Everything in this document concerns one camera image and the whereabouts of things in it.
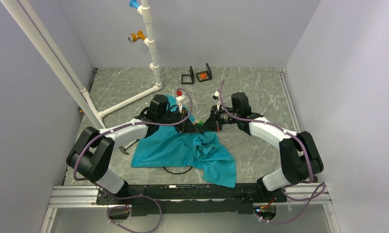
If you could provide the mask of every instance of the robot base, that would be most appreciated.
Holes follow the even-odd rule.
[[[214,184],[153,184],[129,185],[129,194],[147,195],[158,201],[163,213],[215,213],[238,212],[252,214],[253,203],[286,202],[280,190],[270,192],[270,195],[259,195],[256,183],[237,183],[235,188],[227,188]],[[99,191],[97,205],[121,205],[127,200],[114,200],[103,191]],[[143,198],[131,199],[132,216],[157,214],[157,206]]]

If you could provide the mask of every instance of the teal cloth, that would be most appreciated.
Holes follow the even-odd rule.
[[[176,104],[174,97],[167,97],[170,106]],[[178,133],[173,126],[160,126],[152,136],[139,141],[131,166],[193,166],[204,170],[207,182],[229,188],[236,184],[235,160],[213,132]]]

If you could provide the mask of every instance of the gray marble floor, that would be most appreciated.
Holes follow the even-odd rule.
[[[216,68],[212,67],[213,79],[199,83],[195,78],[192,85],[180,84],[180,74],[188,73],[188,68],[162,68],[161,79],[163,89],[144,97],[104,118],[106,127],[112,127],[131,120],[146,107],[156,94],[173,95],[176,88],[186,88],[194,101],[193,116],[206,120],[210,108],[216,101],[210,98],[222,79],[225,79],[223,95],[225,103],[231,106],[230,95],[235,92],[245,92],[249,98],[253,112],[261,113],[270,121],[286,129],[294,130],[292,117],[287,105],[285,92],[281,81],[273,68]],[[195,72],[205,70],[195,68]],[[91,90],[91,98],[98,110],[104,110],[123,100],[126,100],[154,84],[153,72],[148,68],[107,68],[99,69]],[[81,132],[91,126],[84,117]],[[218,133],[220,142],[228,149],[236,160],[237,183],[254,183],[256,179],[279,167],[279,151],[267,142],[248,136],[239,131],[235,125],[225,125]],[[122,154],[115,149],[110,168],[130,184],[174,184],[174,183],[205,183],[202,180],[203,171],[193,168],[183,175],[171,175],[160,168],[131,168],[130,163],[136,149],[135,144],[129,149],[130,155]],[[187,168],[170,168],[179,172]],[[65,185],[90,185],[88,181],[73,180],[73,169],[66,174]]]

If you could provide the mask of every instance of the blue pipe fitting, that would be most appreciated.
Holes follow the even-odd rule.
[[[130,0],[129,6],[137,9],[140,5],[137,3],[137,0]]]

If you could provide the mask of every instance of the white wall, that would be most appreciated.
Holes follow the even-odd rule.
[[[92,66],[55,0],[35,9],[83,83]],[[0,233],[40,231],[80,124],[78,106],[0,2]]]
[[[389,0],[321,1],[286,66],[348,233],[389,233]]]
[[[58,0],[94,67],[147,67],[129,0]],[[162,67],[284,67],[320,0],[151,0]]]

